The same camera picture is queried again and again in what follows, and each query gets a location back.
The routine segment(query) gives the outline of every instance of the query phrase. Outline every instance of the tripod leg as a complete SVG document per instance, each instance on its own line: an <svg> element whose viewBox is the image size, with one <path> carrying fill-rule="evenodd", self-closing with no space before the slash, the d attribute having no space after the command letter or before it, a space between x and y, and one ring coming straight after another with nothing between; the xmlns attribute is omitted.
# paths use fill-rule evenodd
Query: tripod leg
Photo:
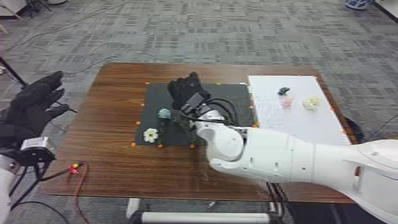
<svg viewBox="0 0 398 224"><path fill-rule="evenodd" d="M14 77L14 79L17 80L17 82L19 82L19 84L21 84L21 88L25 88L28 84L26 84L26 82L23 81L19 75L16 74L16 71L14 71L14 69L10 68L10 66L9 66L9 64L7 64L7 62L5 62L5 60L3 60L1 57L0 57L0 64L3 65L3 67L5 67L5 69L7 69L9 73L10 73L10 75L12 75L12 77Z"/></svg>

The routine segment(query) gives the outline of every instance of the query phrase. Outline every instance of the black glove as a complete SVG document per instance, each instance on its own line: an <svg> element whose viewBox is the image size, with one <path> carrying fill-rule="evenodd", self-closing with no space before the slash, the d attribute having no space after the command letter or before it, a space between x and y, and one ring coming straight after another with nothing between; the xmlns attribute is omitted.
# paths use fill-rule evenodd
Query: black glove
<svg viewBox="0 0 398 224"><path fill-rule="evenodd" d="M209 93L202 89L197 73L192 72L186 78L172 80L168 83L168 93L174 99L172 109L181 110L190 101L190 107L195 109L200 104L209 100Z"/></svg>
<svg viewBox="0 0 398 224"><path fill-rule="evenodd" d="M23 140L41 136L51 119L69 110L67 104L49 108L64 95L62 72L39 79L21 90L0 117L0 147L16 150Z"/></svg>

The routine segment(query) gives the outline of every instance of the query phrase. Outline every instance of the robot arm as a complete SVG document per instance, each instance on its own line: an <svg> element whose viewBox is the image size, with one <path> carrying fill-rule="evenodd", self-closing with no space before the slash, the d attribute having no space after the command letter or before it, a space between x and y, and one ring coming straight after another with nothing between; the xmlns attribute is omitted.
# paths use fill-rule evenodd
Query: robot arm
<svg viewBox="0 0 398 224"><path fill-rule="evenodd" d="M9 191L17 169L17 162L9 157L0 155L0 223L5 223L9 217Z"/></svg>
<svg viewBox="0 0 398 224"><path fill-rule="evenodd" d="M307 182L327 186L383 222L398 223L398 141L380 140L352 146L316 144L275 130L213 122L224 117L216 110L204 109L206 100L195 105L184 102L179 105L190 108L186 114L199 117L193 125L208 143L211 168L272 183Z"/></svg>

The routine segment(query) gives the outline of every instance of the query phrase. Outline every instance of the cable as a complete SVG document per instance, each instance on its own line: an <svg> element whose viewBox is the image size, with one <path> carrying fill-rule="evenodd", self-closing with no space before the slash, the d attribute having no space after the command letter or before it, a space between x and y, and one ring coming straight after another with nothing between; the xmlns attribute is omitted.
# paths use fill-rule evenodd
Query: cable
<svg viewBox="0 0 398 224"><path fill-rule="evenodd" d="M19 84L16 78L10 76L9 71L5 70L3 74L7 75L7 77L12 79L12 81Z"/></svg>
<svg viewBox="0 0 398 224"><path fill-rule="evenodd" d="M74 109L69 108L67 110L69 110L74 114L78 113L78 111L76 111Z"/></svg>
<svg viewBox="0 0 398 224"><path fill-rule="evenodd" d="M58 177L60 175L67 174L71 172L71 168L67 167L58 173L55 173L51 176L42 177L41 178L41 182L51 180L55 177Z"/></svg>
<svg viewBox="0 0 398 224"><path fill-rule="evenodd" d="M296 220L296 214L295 214L293 205L291 205L289 200L288 200L286 192L282 190L280 184L273 184L273 186L275 186L277 192L280 194L280 198L282 198L282 201L284 201L284 206L289 210L291 218L293 218L293 221L295 221Z"/></svg>
<svg viewBox="0 0 398 224"><path fill-rule="evenodd" d="M270 187L270 183L264 182L264 184L266 184L266 189L268 189L268 195L270 195L272 204L275 206L275 213L277 213L277 215L280 215L279 206L277 206L277 200L275 200L275 194L273 194L273 190L272 190L272 187Z"/></svg>
<svg viewBox="0 0 398 224"><path fill-rule="evenodd" d="M55 13L51 13L49 14L49 17L44 19L44 22L33 27L33 29L32 30L37 30L39 29L39 27L42 27L42 25L48 23L48 21L51 21L51 17L53 17L53 15L55 15ZM28 36L28 34L30 34L30 32L26 33L26 35L17 39L17 41L16 41L16 44L14 45L17 45L17 43L21 42L21 40L26 38L26 36Z"/></svg>
<svg viewBox="0 0 398 224"><path fill-rule="evenodd" d="M76 190L74 190L74 210L76 210L76 212L80 214L80 217L83 219L85 224L90 224L89 219L87 219L87 217L83 215L83 212L81 212L81 209L80 209L80 205L78 205L78 193L80 193L80 190L81 190L85 176L87 176L87 173L89 173L89 164L85 162L81 162L81 165L85 165L85 172L83 172L83 175L81 175L81 178L80 178L78 187L76 187Z"/></svg>
<svg viewBox="0 0 398 224"><path fill-rule="evenodd" d="M282 195L280 195L280 192L277 190L277 187L275 187L275 184L270 183L270 188L273 190L273 193L275 193L275 196L277 196L277 202L280 204L280 217L284 217L284 213L286 213L286 209L284 209L284 198L282 198Z"/></svg>
<svg viewBox="0 0 398 224"><path fill-rule="evenodd" d="M236 107L234 107L232 102L229 100L222 99L222 98L213 98L208 102L211 103L213 101L222 101L222 102L227 103L227 105L231 107L231 110L232 110L236 126L240 126L238 111L236 111Z"/></svg>
<svg viewBox="0 0 398 224"><path fill-rule="evenodd" d="M21 172L21 175L19 175L19 179L17 179L17 181L16 181L16 185L14 185L14 187L12 187L12 189L10 189L10 192L9 192L9 196L12 196L12 194L14 194L16 188L17 188L17 186L19 186L19 184L21 184L21 180L23 180L25 175L26 175L26 171L28 171L28 167L25 166L25 168L23 168L23 172Z"/></svg>
<svg viewBox="0 0 398 224"><path fill-rule="evenodd" d="M42 206L44 206L48 209L51 209L51 211L57 213L58 217L60 217L62 220L64 220L64 223L65 223L65 224L71 224L69 221L67 221L67 219L65 219L65 216L62 215L62 213L57 211L57 209L55 209L44 202L39 202L39 201L25 201L25 202L21 202L21 203L16 205L16 207L17 207L19 205L23 205L23 204L39 204L39 205L42 205Z"/></svg>
<svg viewBox="0 0 398 224"><path fill-rule="evenodd" d="M80 70L80 71L76 71L76 72L64 72L64 74L71 74L71 75L74 75L74 74L78 74L78 73L81 73L81 72L85 72L87 70L89 70L89 68L96 65L96 64L99 64L103 61L106 61L110 58L113 58L113 57L117 57L115 55L112 55L110 57L106 57L106 58L103 58L97 62L92 62L92 64Z"/></svg>
<svg viewBox="0 0 398 224"><path fill-rule="evenodd" d="M94 12L92 12L81 19L78 19L76 21L73 21L71 23L67 23L67 24L65 24L62 27L58 27L55 30L49 30L48 32L35 34L35 35L33 35L23 42L16 43L14 46L10 46L10 47L5 49L5 51L10 51L17 46L21 46L25 43L28 43L30 40L32 40L33 38L37 38L39 36L42 36L42 35L46 35L46 34L51 34L51 33L57 33L58 31L62 31L62 30L73 28L73 27L80 24L80 22L81 22L85 19L89 19L92 16L99 15L105 11L108 11L108 10L112 10L113 8L121 7L121 6L126 5L128 3L129 3L129 1L122 2L119 5L115 5L115 6L105 8L105 9L97 9L97 10L96 10L96 11L94 11Z"/></svg>
<svg viewBox="0 0 398 224"><path fill-rule="evenodd" d="M172 61L160 58L154 54L149 54L149 53L144 53L144 52L138 52L138 53L149 55L154 59L158 59L158 60L165 61L168 64L172 64Z"/></svg>
<svg viewBox="0 0 398 224"><path fill-rule="evenodd" d="M41 167L41 170L42 170L42 167ZM26 174L33 173L33 170L26 172ZM23 174L23 173L21 173ZM21 174L17 174L16 176L19 177Z"/></svg>
<svg viewBox="0 0 398 224"><path fill-rule="evenodd" d="M380 132L382 128L385 127L385 125L389 124L389 122L394 120L396 117L398 117L398 114L396 114L396 115L389 118L389 120L383 122L380 128L378 128L376 131L369 134L369 137L364 139L362 142L366 142L366 141L371 139L371 137L373 137L375 134Z"/></svg>
<svg viewBox="0 0 398 224"><path fill-rule="evenodd" d="M32 190L33 190L33 188L35 188L35 186L37 186L37 184L39 184L39 182L41 182L41 177L42 177L42 175L44 175L44 173L46 173L48 166L49 166L49 163L44 163L44 166L42 166L42 172L41 172L41 173L39 173L39 171L37 171L39 167L35 166L35 177L39 176L39 178L35 178L35 181L33 181L33 183L32 183L32 185L30 185L30 187L28 187L28 189L26 189L23 195L19 196L19 198L17 198L17 200L16 200L12 206L10 206L10 211L14 210L17 204L21 203L25 197L28 196L28 194L30 194L30 192L32 192Z"/></svg>
<svg viewBox="0 0 398 224"><path fill-rule="evenodd" d="M49 121L48 122L49 124L51 124L51 126L62 131L62 132L65 132L65 129L64 128L60 128L55 124L53 124L53 122Z"/></svg>
<svg viewBox="0 0 398 224"><path fill-rule="evenodd" d="M236 120L234 120L234 116L232 116L232 114L231 114L231 111L229 111L227 108L224 107L224 105L222 105L220 103L216 103L216 102L209 102L208 105L215 105L215 106L220 107L220 109L222 109L222 110L225 111L225 113L227 113L227 117L229 117L229 119L231 119L231 123L232 123L232 125L238 126L238 124L236 124Z"/></svg>

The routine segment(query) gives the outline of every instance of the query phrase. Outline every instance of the electrical cord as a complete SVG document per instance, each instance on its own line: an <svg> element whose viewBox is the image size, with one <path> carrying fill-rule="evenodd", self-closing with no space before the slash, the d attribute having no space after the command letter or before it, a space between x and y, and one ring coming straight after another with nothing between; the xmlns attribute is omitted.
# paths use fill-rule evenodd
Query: electrical cord
<svg viewBox="0 0 398 224"><path fill-rule="evenodd" d="M222 101L224 103L227 103L229 107L231 107L231 110L232 110L232 115L234 115L234 123L236 123L236 126L240 126L240 120L238 120L238 111L236 111L236 107L234 107L234 104L229 100L222 99L222 98L213 98L209 99L209 103L213 101Z"/></svg>
<svg viewBox="0 0 398 224"><path fill-rule="evenodd" d="M51 176L41 178L41 182L51 180L60 175L67 174L71 172L71 168L67 167L58 173L55 173Z"/></svg>
<svg viewBox="0 0 398 224"><path fill-rule="evenodd" d="M76 111L74 109L69 108L67 110L69 110L74 114L78 113L78 111Z"/></svg>
<svg viewBox="0 0 398 224"><path fill-rule="evenodd" d="M9 71L7 71L7 70L5 70L3 74L5 74L7 77L12 79L12 81L14 81L16 83L19 83L17 80L16 80L16 78L9 75Z"/></svg>
<svg viewBox="0 0 398 224"><path fill-rule="evenodd" d="M41 177L44 176L48 166L49 166L49 163L44 163L44 166L42 166L42 172L39 172L39 166L37 166L37 164L35 164L35 167L33 167L33 168L35 168L35 181L33 181L33 183L32 183L32 185L30 185L30 187L28 187L28 189L26 189L23 195L19 196L19 198L17 198L14 204L10 205L10 211L14 210L17 204L21 203L25 197L28 196L28 194L30 194L30 192L32 192L32 190L33 190L33 188L35 188L35 186L37 186L37 184L39 184L39 182L41 182Z"/></svg>
<svg viewBox="0 0 398 224"><path fill-rule="evenodd" d="M10 51L17 46L21 46L25 43L28 43L32 41L33 38L37 38L39 36L44 36L46 34L57 33L62 30L73 28L80 22L89 19L90 17L94 17L96 15L99 15L105 11L115 9L117 7L121 7L122 5L126 5L129 3L129 1L122 2L121 4L117 4L115 6L105 8L105 9L97 9L81 19L78 19L76 21L73 21L71 23L67 23L62 27L55 28L53 30L49 30L48 32L42 32L39 34L35 34L25 41L21 41L19 43L14 44L14 46L10 46L5 51Z"/></svg>
<svg viewBox="0 0 398 224"><path fill-rule="evenodd" d="M268 195L270 195L270 202L273 204L273 207L275 207L275 213L277 215L282 216L282 211L279 210L279 206L277 206L277 199L275 199L275 193L273 193L273 190L272 190L272 187L270 187L270 183L266 182L266 190L268 190Z"/></svg>
<svg viewBox="0 0 398 224"><path fill-rule="evenodd" d="M41 168L41 170L42 170L42 168ZM30 173L33 173L33 170L26 172L26 174L30 174ZM21 173L21 174L23 174L23 173ZM17 174L16 176L19 177L19 176L21 176L21 174Z"/></svg>
<svg viewBox="0 0 398 224"><path fill-rule="evenodd" d="M44 202L39 202L39 201L25 201L25 202L21 202L17 205L16 205L16 207L19 206L19 205L25 205L25 204L39 204L39 205L42 205L48 209L51 209L51 211L57 213L57 215L58 215L58 217L62 218L62 220L64 220L64 223L65 224L71 224L69 223L69 221L67 221L67 219L65 219L65 216L62 215L62 213L58 212L58 210L44 203Z"/></svg>
<svg viewBox="0 0 398 224"><path fill-rule="evenodd" d="M16 181L16 185L14 185L14 187L12 187L12 189L10 189L10 192L9 192L9 196L12 196L14 192L16 192L16 188L17 188L17 186L19 186L19 184L21 184L21 180L23 180L23 178L25 178L26 171L28 171L28 167L25 166L25 168L23 168L23 172L21 172L21 175L19 175L19 179L17 179L17 181Z"/></svg>
<svg viewBox="0 0 398 224"><path fill-rule="evenodd" d="M275 189L275 192L277 192L280 200L282 200L282 206L286 206L286 208L288 208L291 218L293 218L293 221L295 221L296 220L296 214L295 214L293 205L291 205L289 200L288 200L286 192L282 190L280 184L273 183L272 185L273 185L273 189Z"/></svg>
<svg viewBox="0 0 398 224"><path fill-rule="evenodd" d="M51 124L51 126L62 131L62 132L65 132L65 129L64 128L60 128L55 124L53 124L53 122L49 121L49 124Z"/></svg>
<svg viewBox="0 0 398 224"><path fill-rule="evenodd" d="M42 23L32 28L32 30L37 30L39 27L42 27L42 25L48 23L48 21L51 21L51 17L55 16L55 13L49 14L48 18L44 19ZM9 51L12 50L17 46L17 43L23 41L23 39L26 38L26 36L30 35L30 32L25 34L25 36L17 39L14 45L3 50Z"/></svg>
<svg viewBox="0 0 398 224"><path fill-rule="evenodd" d="M229 119L231 119L231 123L232 123L232 125L236 125L236 119L234 119L232 113L231 113L231 111L227 110L227 108L224 107L224 105L222 105L220 103L216 103L216 102L209 102L208 105L215 105L216 107L220 107L220 109L222 109L222 110L225 111L225 113L227 113L227 117L229 117Z"/></svg>
<svg viewBox="0 0 398 224"><path fill-rule="evenodd" d="M280 192L279 192L279 190L277 190L277 188L275 188L275 184L273 184L273 183L270 183L270 189L272 189L272 192L273 192L273 195L275 195L275 198L277 198L275 202L277 202L279 205L280 205L279 215L280 215L280 218L282 218L282 217L284 217L284 214L286 214L286 209L284 209L284 198L282 198L282 195L280 195Z"/></svg>
<svg viewBox="0 0 398 224"><path fill-rule="evenodd" d="M108 57L103 58L99 61L92 62L92 63L89 64L89 66L87 66L81 70L78 70L76 72L67 72L67 71L65 71L64 74L74 75L74 74L85 72L85 71L89 70L89 68L90 68L96 64L99 64L103 61L106 61L106 60L108 60L110 58L113 58L113 57L117 57L117 56L115 56L115 55L108 56Z"/></svg>

